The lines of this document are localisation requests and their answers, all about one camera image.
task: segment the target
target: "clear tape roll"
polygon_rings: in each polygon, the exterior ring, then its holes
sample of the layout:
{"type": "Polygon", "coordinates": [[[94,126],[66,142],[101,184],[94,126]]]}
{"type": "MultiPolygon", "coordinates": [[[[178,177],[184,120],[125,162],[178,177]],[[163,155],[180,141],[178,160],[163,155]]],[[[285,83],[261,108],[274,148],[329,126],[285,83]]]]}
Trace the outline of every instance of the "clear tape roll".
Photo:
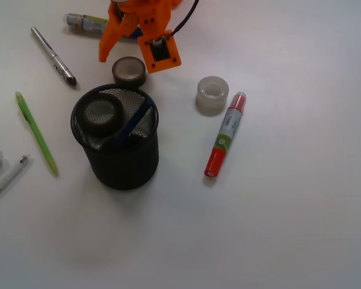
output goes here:
{"type": "Polygon", "coordinates": [[[222,109],[228,95],[229,85],[220,77],[208,76],[198,83],[197,104],[205,109],[222,109]]]}

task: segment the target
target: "orange 3d printed part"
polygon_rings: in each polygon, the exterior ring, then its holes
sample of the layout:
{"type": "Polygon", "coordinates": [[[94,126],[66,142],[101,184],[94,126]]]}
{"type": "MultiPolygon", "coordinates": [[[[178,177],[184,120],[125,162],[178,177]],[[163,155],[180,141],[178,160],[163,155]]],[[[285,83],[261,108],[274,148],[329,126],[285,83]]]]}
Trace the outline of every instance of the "orange 3d printed part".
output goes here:
{"type": "MultiPolygon", "coordinates": [[[[111,1],[108,9],[110,19],[100,40],[100,62],[106,62],[114,45],[123,36],[130,36],[139,25],[143,36],[138,38],[138,43],[149,73],[182,64],[173,36],[180,28],[177,27],[174,32],[166,30],[171,18],[171,6],[178,5],[181,0],[114,1],[111,1]]],[[[191,16],[197,3],[195,1],[192,11],[180,26],[191,16]]]]}

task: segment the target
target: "green mechanical pencil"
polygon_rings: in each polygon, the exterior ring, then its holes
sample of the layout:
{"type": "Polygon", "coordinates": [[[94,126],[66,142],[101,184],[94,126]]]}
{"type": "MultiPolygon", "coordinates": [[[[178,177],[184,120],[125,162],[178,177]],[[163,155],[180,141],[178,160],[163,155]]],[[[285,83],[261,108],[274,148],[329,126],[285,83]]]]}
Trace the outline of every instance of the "green mechanical pencil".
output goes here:
{"type": "Polygon", "coordinates": [[[37,143],[39,144],[40,148],[42,149],[43,155],[49,165],[49,167],[51,168],[51,170],[53,171],[53,173],[58,176],[58,169],[56,167],[54,158],[52,157],[46,142],[44,141],[42,134],[40,133],[34,118],[32,117],[31,112],[29,111],[28,106],[25,103],[25,100],[22,96],[22,94],[20,92],[16,92],[16,99],[18,101],[17,104],[19,104],[20,110],[22,111],[25,120],[29,123],[29,126],[31,127],[32,132],[35,135],[35,138],[37,140],[37,143]]]}

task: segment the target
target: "red marker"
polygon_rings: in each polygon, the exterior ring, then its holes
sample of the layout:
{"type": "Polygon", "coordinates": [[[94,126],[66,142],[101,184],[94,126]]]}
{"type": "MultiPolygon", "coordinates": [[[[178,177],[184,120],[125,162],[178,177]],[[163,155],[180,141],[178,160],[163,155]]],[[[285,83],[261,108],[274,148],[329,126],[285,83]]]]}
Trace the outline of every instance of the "red marker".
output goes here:
{"type": "Polygon", "coordinates": [[[243,109],[246,103],[246,95],[238,92],[227,109],[217,140],[215,141],[210,160],[207,163],[205,175],[210,177],[218,176],[224,158],[233,141],[235,131],[241,121],[243,109]]]}

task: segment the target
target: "white pen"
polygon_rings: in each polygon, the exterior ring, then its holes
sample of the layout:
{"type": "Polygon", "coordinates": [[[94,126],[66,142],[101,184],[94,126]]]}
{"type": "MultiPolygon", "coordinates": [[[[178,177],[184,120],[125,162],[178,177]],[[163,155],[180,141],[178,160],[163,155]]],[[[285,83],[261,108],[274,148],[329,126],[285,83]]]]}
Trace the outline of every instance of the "white pen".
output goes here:
{"type": "Polygon", "coordinates": [[[4,174],[0,177],[0,192],[12,181],[12,179],[21,172],[21,170],[28,163],[29,155],[22,156],[15,165],[11,166],[4,174]]]}

